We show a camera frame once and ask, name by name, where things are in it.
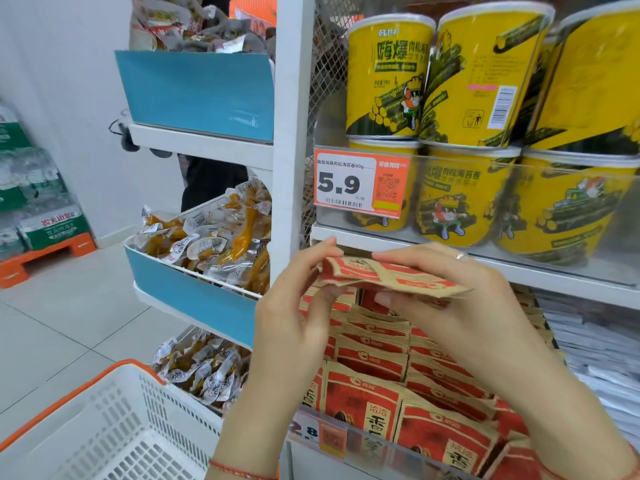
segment orange pallet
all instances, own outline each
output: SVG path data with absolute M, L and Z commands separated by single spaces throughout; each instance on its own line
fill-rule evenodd
M 64 248 L 71 249 L 71 253 L 76 257 L 85 256 L 96 250 L 91 234 L 85 232 L 84 234 L 76 235 L 48 248 L 39 251 L 28 251 L 14 256 L 11 259 L 0 262 L 0 288 L 11 288 L 29 279 L 29 274 L 23 266 L 24 263 L 34 261 Z

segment right hand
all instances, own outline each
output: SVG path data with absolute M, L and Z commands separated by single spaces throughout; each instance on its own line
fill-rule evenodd
M 373 253 L 373 258 L 411 266 L 471 288 L 436 309 L 412 296 L 379 292 L 376 302 L 420 327 L 489 391 L 509 400 L 511 385 L 561 362 L 522 311 L 509 282 L 496 269 L 431 242 Z

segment metal mesh panel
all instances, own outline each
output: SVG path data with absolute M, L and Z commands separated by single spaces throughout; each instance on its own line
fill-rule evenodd
M 326 97 L 346 86 L 348 51 L 345 34 L 357 15 L 358 8 L 353 0 L 316 0 L 307 120 L 307 164 L 300 229 L 301 249 L 308 246 L 311 225 L 316 221 L 316 208 L 313 204 L 313 136 L 316 117 Z

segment pink label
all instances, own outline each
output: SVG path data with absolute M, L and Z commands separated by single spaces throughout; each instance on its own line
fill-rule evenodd
M 494 91 L 498 86 L 483 86 L 482 84 L 472 84 L 467 88 L 471 91 Z

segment orange basket handle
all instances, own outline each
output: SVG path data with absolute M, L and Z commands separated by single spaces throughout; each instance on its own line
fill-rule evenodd
M 14 434 L 12 434 L 7 439 L 5 439 L 5 441 L 3 441 L 0 444 L 0 453 L 2 453 L 4 450 L 9 448 L 9 446 L 11 446 L 13 443 L 15 443 L 18 440 L 18 438 L 20 438 L 22 435 L 27 433 L 28 430 L 30 430 L 31 428 L 36 426 L 39 422 L 43 421 L 47 416 L 49 416 L 50 414 L 52 414 L 53 412 L 57 411 L 58 409 L 60 409 L 65 404 L 67 404 L 69 401 L 71 401 L 73 398 L 75 398 L 81 392 L 84 392 L 85 390 L 89 389 L 89 387 L 91 387 L 92 385 L 96 384 L 96 382 L 98 382 L 100 379 L 105 377 L 110 372 L 116 370 L 118 367 L 121 367 L 121 366 L 127 365 L 127 364 L 131 364 L 131 365 L 135 365 L 136 367 L 139 367 L 140 369 L 142 369 L 143 371 L 145 371 L 149 375 L 151 375 L 151 377 L 153 377 L 153 379 L 158 381 L 160 383 L 160 385 L 162 385 L 162 386 L 166 385 L 166 382 L 164 380 L 160 379 L 160 377 L 148 365 L 145 365 L 145 364 L 143 364 L 141 362 L 138 362 L 137 360 L 133 360 L 133 359 L 121 360 L 119 362 L 116 362 L 112 366 L 108 367 L 103 372 L 101 372 L 100 375 L 94 377 L 93 379 L 91 379 L 86 384 L 83 384 L 82 386 L 78 387 L 78 389 L 76 389 L 75 391 L 71 391 L 68 395 L 64 396 L 58 402 L 56 402 L 56 403 L 52 404 L 51 406 L 49 406 L 47 409 L 45 409 L 43 412 L 38 414 L 35 418 L 33 418 L 27 424 L 25 424 L 23 427 L 21 427 L 16 432 L 14 432 Z

